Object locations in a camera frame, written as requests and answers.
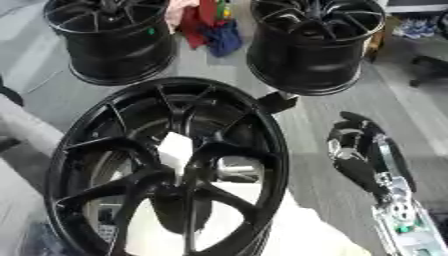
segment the robotic hand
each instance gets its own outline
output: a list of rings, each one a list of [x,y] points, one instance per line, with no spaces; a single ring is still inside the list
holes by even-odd
[[[401,175],[415,192],[414,179],[397,144],[369,118],[350,112],[341,112],[341,117],[344,121],[336,123],[328,137],[336,170],[372,193],[378,203],[387,201],[392,175]]]
[[[376,230],[388,255],[448,255],[428,212],[413,198],[416,186],[393,139],[374,121],[341,112],[328,137],[336,170],[371,193]]]

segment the shoe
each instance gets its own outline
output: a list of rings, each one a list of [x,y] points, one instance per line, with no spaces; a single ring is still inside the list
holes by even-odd
[[[421,35],[424,37],[432,37],[435,35],[436,29],[437,29],[437,19],[432,18],[428,20],[428,22],[426,23],[426,28],[421,33]]]
[[[404,36],[410,39],[419,39],[427,29],[427,20],[415,20],[413,25],[404,31]]]
[[[392,34],[395,36],[404,36],[405,31],[408,31],[414,26],[414,20],[406,19],[399,26],[395,27]]]

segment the blue cloth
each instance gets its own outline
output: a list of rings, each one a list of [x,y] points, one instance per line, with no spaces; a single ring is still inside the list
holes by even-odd
[[[229,20],[222,26],[204,27],[202,34],[206,38],[207,47],[215,57],[229,55],[243,44],[235,20]]]

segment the green label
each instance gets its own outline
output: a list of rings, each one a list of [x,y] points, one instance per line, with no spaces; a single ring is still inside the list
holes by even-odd
[[[148,28],[148,34],[150,34],[152,36],[155,33],[156,33],[156,30],[154,28]]]

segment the metal bracket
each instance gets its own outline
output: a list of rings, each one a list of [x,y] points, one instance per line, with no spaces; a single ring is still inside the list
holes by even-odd
[[[270,114],[277,114],[295,107],[298,98],[295,94],[277,91],[258,98],[258,102]]]

